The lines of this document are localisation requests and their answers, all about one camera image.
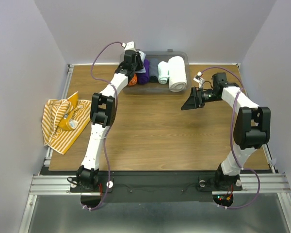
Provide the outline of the yellow striped towel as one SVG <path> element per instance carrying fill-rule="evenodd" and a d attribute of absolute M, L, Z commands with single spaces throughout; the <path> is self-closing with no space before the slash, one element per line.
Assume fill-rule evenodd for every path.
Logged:
<path fill-rule="evenodd" d="M 42 115 L 44 145 L 64 155 L 90 122 L 91 101 L 78 92 L 66 99 L 49 99 Z"/>

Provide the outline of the light blue towel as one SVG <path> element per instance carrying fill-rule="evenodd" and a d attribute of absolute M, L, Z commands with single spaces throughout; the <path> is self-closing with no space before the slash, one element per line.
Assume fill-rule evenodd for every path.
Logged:
<path fill-rule="evenodd" d="M 144 60 L 146 58 L 146 54 L 144 52 L 142 52 L 142 51 L 138 51 L 138 52 L 139 52 L 139 55 L 140 55 L 140 58 L 141 58 L 142 68 L 136 70 L 135 73 L 146 73 L 146 68 L 145 68 L 145 65 L 144 65 Z"/>

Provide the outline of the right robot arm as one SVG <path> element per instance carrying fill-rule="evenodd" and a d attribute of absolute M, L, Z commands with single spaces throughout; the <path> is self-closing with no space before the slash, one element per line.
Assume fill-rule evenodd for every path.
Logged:
<path fill-rule="evenodd" d="M 237 83 L 227 80 L 224 72 L 212 76 L 212 86 L 204 89 L 203 73 L 194 80 L 199 87 L 192 87 L 181 110 L 203 108 L 208 102 L 225 101 L 232 108 L 229 132 L 230 153 L 218 166 L 212 178 L 199 178 L 199 190 L 221 191 L 241 187 L 240 172 L 248 158 L 270 139 L 271 110 L 249 99 Z"/>

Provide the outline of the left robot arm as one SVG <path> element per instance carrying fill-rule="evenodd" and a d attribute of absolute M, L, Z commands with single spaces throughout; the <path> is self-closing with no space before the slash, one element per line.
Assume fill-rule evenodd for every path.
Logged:
<path fill-rule="evenodd" d="M 92 95 L 90 138 L 84 159 L 76 175 L 76 183 L 87 191 L 94 191 L 98 187 L 100 152 L 115 121 L 118 94 L 129 84 L 135 71 L 142 68 L 140 53 L 135 49 L 126 50 L 124 60 L 115 70 L 113 78 L 107 82 L 107 86 L 99 93 Z"/>

